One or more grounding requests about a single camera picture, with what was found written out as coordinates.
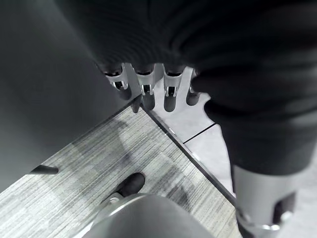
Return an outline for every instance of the dark fabric sleeve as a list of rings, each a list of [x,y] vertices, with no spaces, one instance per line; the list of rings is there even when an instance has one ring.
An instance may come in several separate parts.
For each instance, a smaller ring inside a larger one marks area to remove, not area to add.
[[[286,175],[306,168],[317,136],[317,4],[175,1],[150,14],[160,40],[201,74],[207,115],[232,165]]]
[[[299,0],[57,1],[99,63],[194,67],[232,165],[286,175],[317,137],[317,3]]]
[[[193,86],[211,96],[205,111],[221,126],[231,164],[292,174],[308,166],[316,145],[317,5],[273,5],[248,22],[240,37],[220,43],[224,64],[203,63]]]

